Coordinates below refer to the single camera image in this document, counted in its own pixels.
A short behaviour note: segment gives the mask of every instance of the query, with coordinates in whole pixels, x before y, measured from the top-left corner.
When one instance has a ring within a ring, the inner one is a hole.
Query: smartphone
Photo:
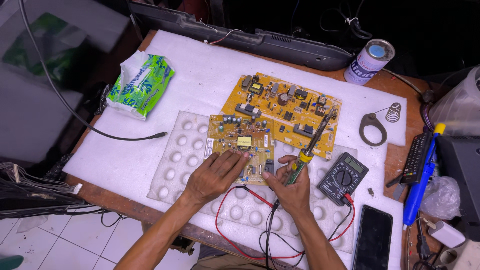
[[[363,206],[353,270],[388,269],[392,226],[392,215]]]

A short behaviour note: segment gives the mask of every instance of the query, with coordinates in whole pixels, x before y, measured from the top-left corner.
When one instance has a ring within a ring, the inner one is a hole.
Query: white adapter
[[[428,233],[445,246],[454,248],[465,242],[465,236],[447,223],[439,221],[435,226],[437,228],[430,228]]]

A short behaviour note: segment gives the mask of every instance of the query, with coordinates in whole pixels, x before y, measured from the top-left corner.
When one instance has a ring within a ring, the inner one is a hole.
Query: tissue pack
[[[121,113],[146,120],[175,70],[166,57],[140,51],[120,67],[120,76],[107,97],[107,103]]]

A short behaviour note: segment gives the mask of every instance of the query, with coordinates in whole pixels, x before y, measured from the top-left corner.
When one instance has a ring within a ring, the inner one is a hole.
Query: floor tile
[[[99,256],[59,238],[38,270],[92,270]]]
[[[19,270],[37,270],[58,236],[40,228],[33,228],[25,233],[16,233],[18,225],[19,222],[3,240],[0,245],[0,254],[3,257],[21,255],[24,257],[24,262],[18,268]]]
[[[0,220],[0,244],[17,223],[18,219]]]
[[[93,211],[95,209],[99,209],[99,207],[78,209],[76,212]],[[101,255],[117,226],[117,224],[109,228],[103,226],[100,223],[101,216],[101,214],[72,216],[60,237],[97,255]],[[103,222],[105,225],[111,225],[117,218],[118,215],[116,213],[107,213],[104,215]]]
[[[40,225],[39,228],[60,236],[71,217],[69,215],[49,215],[47,222]]]
[[[96,262],[95,268],[93,268],[93,270],[113,270],[115,266],[116,264],[114,264],[113,262],[100,257],[100,259],[98,259],[98,262]]]
[[[195,248],[195,251],[191,256],[188,256],[187,253],[181,253],[178,250],[168,249],[167,254],[165,254],[165,257],[163,257],[163,260],[160,262],[160,264],[155,267],[155,270],[190,270],[198,261],[198,255],[200,254],[200,243],[195,243],[193,248]]]
[[[142,235],[142,223],[140,221],[134,219],[120,220],[102,253],[102,257],[118,263]]]

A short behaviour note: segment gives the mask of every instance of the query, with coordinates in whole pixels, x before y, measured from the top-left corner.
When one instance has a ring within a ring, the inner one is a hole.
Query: white foam sheet
[[[152,180],[152,185],[147,197],[163,201],[173,205],[185,190],[187,181],[191,173],[200,166],[204,158],[205,142],[207,140],[209,117],[194,113],[180,111],[175,122],[174,129],[168,140],[167,148],[163,154],[157,171]],[[276,142],[276,157],[282,157],[294,151],[293,147]],[[332,158],[337,160],[344,152],[357,157],[357,150],[336,145]],[[315,214],[318,225],[326,235],[331,235],[340,221],[348,215],[348,207],[339,207],[316,188],[321,179],[333,166],[333,162],[327,162],[325,159],[315,157],[309,166],[311,188],[310,188],[310,208]],[[268,186],[249,187],[255,193],[265,198],[269,202],[275,199],[275,193]],[[225,194],[218,199],[209,202],[201,210],[201,213],[216,216],[218,207]],[[271,209],[254,196],[248,194],[243,189],[236,189],[232,192],[222,205],[219,218],[243,224],[257,229],[266,228],[267,218]],[[345,230],[348,222],[342,224],[338,234]],[[283,209],[275,213],[275,222],[272,223],[274,232],[293,238],[298,237],[298,230],[293,224],[292,217]],[[352,254],[353,251],[353,230],[348,230],[341,238],[336,240],[333,245],[336,250],[341,250]]]
[[[384,185],[384,162],[387,144],[370,147],[359,135],[359,126],[364,114],[375,112],[398,102],[402,105],[400,121],[387,123],[386,111],[379,113],[389,138],[388,143],[405,145],[406,107],[405,98],[397,97],[371,88],[356,86],[300,71],[278,63],[266,61],[248,54],[209,46],[193,39],[158,31],[146,50],[149,54],[167,56],[176,70],[168,88],[145,122],[118,114],[107,108],[95,127],[111,135],[124,137],[144,137],[158,132],[171,131],[180,110],[209,116],[220,112],[234,85],[242,74],[261,72],[285,81],[317,90],[343,100],[339,117],[336,145],[358,150],[358,159],[369,169],[355,192],[357,216],[355,217],[354,239],[358,233],[360,209],[368,204],[394,217],[392,243],[390,247],[389,269],[400,269],[402,213],[403,205],[382,196]],[[150,183],[168,142],[168,136],[138,142],[116,141],[96,133],[90,133],[65,166],[64,171],[104,189],[135,200],[160,211],[166,211],[169,204],[146,197]],[[282,155],[282,144],[275,156]],[[376,194],[371,197],[367,188]],[[212,216],[198,213],[190,223],[216,233]],[[262,230],[230,221],[223,224],[222,233],[231,240],[260,250],[258,237]],[[301,244],[287,237],[296,248]],[[272,253],[275,256],[292,255],[288,247],[272,239]],[[338,251],[348,268],[351,268],[352,255]],[[306,269],[306,259],[299,267]]]

